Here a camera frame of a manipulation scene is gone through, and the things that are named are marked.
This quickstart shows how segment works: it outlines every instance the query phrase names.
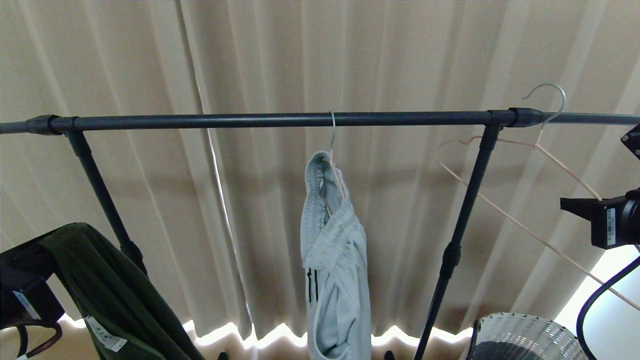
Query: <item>light under curtain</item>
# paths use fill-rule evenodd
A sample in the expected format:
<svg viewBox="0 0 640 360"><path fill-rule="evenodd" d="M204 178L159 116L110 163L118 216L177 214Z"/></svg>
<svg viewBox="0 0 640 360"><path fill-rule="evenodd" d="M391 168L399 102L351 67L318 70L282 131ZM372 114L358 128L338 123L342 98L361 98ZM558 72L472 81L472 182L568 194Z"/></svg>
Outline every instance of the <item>light under curtain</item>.
<svg viewBox="0 0 640 360"><path fill-rule="evenodd" d="M555 111L551 90L521 100L544 81L567 91L567 111L640 113L639 13L632 1L3 1L0 120ZM619 143L626 130L547 126L543 144L610 197L640 178ZM537 133L505 129L502 137L533 142ZM396 325L419 337L465 191L433 154L478 134L338 128L336 163L368 237L375 335ZM281 323L305 332L304 169L328 150L331 129L86 137L151 281L182 322L194 321L195 334L229 322L244 338L252 325L258 339ZM451 145L441 157L468 177L476 154ZM0 250L78 221L115 241L66 139L4 136L0 160ZM559 209L560 197L589 195L535 151L499 144L482 192L586 268L602 254L589 244L588 224ZM436 322L453 334L501 311L554 318L584 278L482 200L462 252ZM61 285L52 287L77 318Z"/></svg>

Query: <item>vertical support pole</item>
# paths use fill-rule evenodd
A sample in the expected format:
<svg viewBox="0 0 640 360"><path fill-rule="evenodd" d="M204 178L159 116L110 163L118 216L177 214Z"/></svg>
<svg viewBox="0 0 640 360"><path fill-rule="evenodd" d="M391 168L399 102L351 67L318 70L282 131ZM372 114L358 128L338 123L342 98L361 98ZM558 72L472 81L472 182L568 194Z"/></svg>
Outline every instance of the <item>vertical support pole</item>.
<svg viewBox="0 0 640 360"><path fill-rule="evenodd" d="M120 250L129 259L131 259L131 261L133 261L133 263L136 264L138 268L142 270L142 272L146 275L147 269L142 262L142 253L140 252L140 249L136 246L136 244L131 241L131 239L129 238L129 234L127 234L127 230L122 223L120 214L118 214L118 210L116 209L115 204L113 204L113 200L111 199L109 190L104 184L104 180L102 180L100 170L98 170L98 166L93 160L93 156L91 155L91 147L86 141L83 132L67 131L65 135L69 139L71 147L74 148L74 152L76 153L77 157L80 159L82 167L84 168L84 172L86 173L86 176L89 178L89 182L93 187L93 191L100 201L102 210L104 210L105 215L107 215L109 224L111 224L111 228L113 228L113 232L116 234L118 242L120 242Z"/></svg>
<svg viewBox="0 0 640 360"><path fill-rule="evenodd" d="M447 248L442 254L442 266L440 267L440 277L436 289L431 299L431 305L429 306L429 315L427 317L427 324L424 326L424 331L420 337L418 348L415 351L413 360L421 360L424 355L424 351L427 347L427 340L431 335L431 329L436 322L444 293L447 290L449 279L453 275L453 270L460 262L462 236L465 234L469 216L471 210L474 207L478 191L480 190L480 184L484 177L487 164L491 157L491 152L495 147L495 143L498 140L498 134L502 126L499 124L487 125L484 128L482 140L480 141L480 151L476 158L476 164L474 165L473 172L471 173L471 179L469 180L469 186L465 194L465 199L462 202L462 208L460 208L460 214L458 215L458 221L456 222L456 228L453 231L453 237L451 242L447 245Z"/></svg>

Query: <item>white label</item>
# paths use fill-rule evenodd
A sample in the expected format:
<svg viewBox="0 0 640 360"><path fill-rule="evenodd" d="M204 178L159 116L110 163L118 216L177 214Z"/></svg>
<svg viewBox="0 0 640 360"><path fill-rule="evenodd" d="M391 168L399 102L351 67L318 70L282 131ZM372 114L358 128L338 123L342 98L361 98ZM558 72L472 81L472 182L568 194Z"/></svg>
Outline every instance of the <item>white label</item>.
<svg viewBox="0 0 640 360"><path fill-rule="evenodd" d="M616 244L616 208L607 209L607 246Z"/></svg>
<svg viewBox="0 0 640 360"><path fill-rule="evenodd" d="M32 318L34 318L35 320L42 319L40 317L40 314L38 314L38 311L36 311L36 309L33 308L31 303L29 302L29 299L27 299L27 297L24 296L23 293L14 290L13 294L15 295L15 297L18 298L18 301L22 304L22 306L24 306L24 308L27 310L27 312L29 313L29 315L31 315Z"/></svg>
<svg viewBox="0 0 640 360"><path fill-rule="evenodd" d="M127 343L126 339L111 335L93 316L87 316L84 321L91 327L95 337L109 350L118 352Z"/></svg>

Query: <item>light blue garment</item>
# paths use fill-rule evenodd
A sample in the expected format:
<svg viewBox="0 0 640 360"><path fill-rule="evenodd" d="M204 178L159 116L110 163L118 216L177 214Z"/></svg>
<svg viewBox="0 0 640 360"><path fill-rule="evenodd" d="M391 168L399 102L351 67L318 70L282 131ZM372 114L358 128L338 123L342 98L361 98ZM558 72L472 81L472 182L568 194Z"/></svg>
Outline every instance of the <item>light blue garment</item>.
<svg viewBox="0 0 640 360"><path fill-rule="evenodd" d="M367 283L367 238L353 212L349 192L329 153L315 153L305 173L300 248L307 287L307 336L312 360L371 358L371 305ZM332 216L324 205L325 199Z"/></svg>

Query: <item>laundry basket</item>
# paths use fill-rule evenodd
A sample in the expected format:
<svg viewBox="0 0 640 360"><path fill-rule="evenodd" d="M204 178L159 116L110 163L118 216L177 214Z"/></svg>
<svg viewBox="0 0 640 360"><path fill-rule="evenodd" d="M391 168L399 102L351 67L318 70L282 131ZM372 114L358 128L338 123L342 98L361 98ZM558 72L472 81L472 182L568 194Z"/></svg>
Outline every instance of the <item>laundry basket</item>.
<svg viewBox="0 0 640 360"><path fill-rule="evenodd" d="M578 339L552 320L497 313L476 322L467 360L583 360Z"/></svg>

